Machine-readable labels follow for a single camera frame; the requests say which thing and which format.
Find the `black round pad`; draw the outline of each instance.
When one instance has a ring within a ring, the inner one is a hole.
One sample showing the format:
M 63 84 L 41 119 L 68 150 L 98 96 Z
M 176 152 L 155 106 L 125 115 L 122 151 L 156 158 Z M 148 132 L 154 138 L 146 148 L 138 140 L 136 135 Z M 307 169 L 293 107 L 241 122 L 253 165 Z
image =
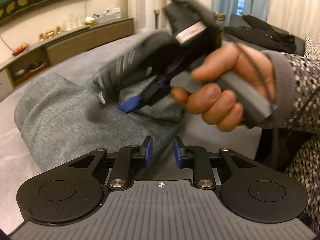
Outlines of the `black round pad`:
M 66 200 L 76 193 L 76 186 L 65 180 L 54 180 L 42 185 L 39 194 L 50 201 Z
M 86 216 L 101 203 L 101 184 L 86 169 L 54 169 L 21 185 L 17 203 L 21 214 L 40 224 L 60 224 Z
M 221 187 L 220 198 L 235 214 L 258 223 L 281 223 L 300 217 L 308 203 L 305 187 L 267 167 L 244 168 Z
M 248 190 L 255 199 L 265 202 L 278 201 L 285 196 L 285 190 L 280 184 L 266 180 L 250 184 Z

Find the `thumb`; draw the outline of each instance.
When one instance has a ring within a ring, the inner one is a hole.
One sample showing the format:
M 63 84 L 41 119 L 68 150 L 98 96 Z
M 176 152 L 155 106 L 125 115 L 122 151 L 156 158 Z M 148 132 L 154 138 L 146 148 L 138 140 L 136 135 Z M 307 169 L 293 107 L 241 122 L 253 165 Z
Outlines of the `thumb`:
M 194 80 L 209 82 L 231 70 L 237 63 L 240 52 L 232 43 L 216 49 L 206 57 L 203 64 L 192 71 Z

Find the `gray blanket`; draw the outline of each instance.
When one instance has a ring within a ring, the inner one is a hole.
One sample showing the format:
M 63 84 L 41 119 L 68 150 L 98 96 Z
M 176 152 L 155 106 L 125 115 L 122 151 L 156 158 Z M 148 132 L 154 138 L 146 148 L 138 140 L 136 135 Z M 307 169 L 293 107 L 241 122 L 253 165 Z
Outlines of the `gray blanket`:
M 30 83 L 17 105 L 14 119 L 43 171 L 97 148 L 111 152 L 126 145 L 141 144 L 151 135 L 152 167 L 140 171 L 138 177 L 152 178 L 153 172 L 172 153 L 170 142 L 179 129 L 184 110 L 169 96 L 134 113 L 124 114 L 117 109 L 119 103 L 138 94 L 147 84 L 145 81 L 122 90 L 118 102 L 108 102 L 103 107 L 93 79 L 79 86 L 51 73 Z

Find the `cabinet drawer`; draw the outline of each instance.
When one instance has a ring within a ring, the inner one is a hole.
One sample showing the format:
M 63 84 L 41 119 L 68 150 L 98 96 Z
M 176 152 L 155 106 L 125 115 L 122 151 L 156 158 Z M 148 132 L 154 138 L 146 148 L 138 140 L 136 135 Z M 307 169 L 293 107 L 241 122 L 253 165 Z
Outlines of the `cabinet drawer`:
M 95 48 L 96 41 L 94 33 L 87 32 L 64 41 L 57 42 L 46 48 L 51 65 L 56 65 L 81 52 Z
M 0 72 L 0 99 L 6 94 L 10 93 L 13 89 L 10 79 L 8 78 L 7 71 L 4 69 Z
M 133 21 L 128 20 L 105 27 L 97 28 L 94 32 L 97 46 L 119 40 L 134 34 Z

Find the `gray handle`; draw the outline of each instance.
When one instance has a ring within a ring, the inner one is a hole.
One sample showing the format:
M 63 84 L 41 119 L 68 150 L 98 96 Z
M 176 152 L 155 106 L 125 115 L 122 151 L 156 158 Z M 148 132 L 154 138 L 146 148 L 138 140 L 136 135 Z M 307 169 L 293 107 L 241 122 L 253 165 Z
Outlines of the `gray handle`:
M 244 124 L 248 128 L 257 126 L 272 114 L 269 101 L 234 71 L 224 73 L 214 82 L 221 87 L 222 91 L 231 89 L 236 94 L 237 101 L 244 107 Z M 203 87 L 202 83 L 192 80 L 187 71 L 174 77 L 170 85 L 182 87 L 191 94 Z

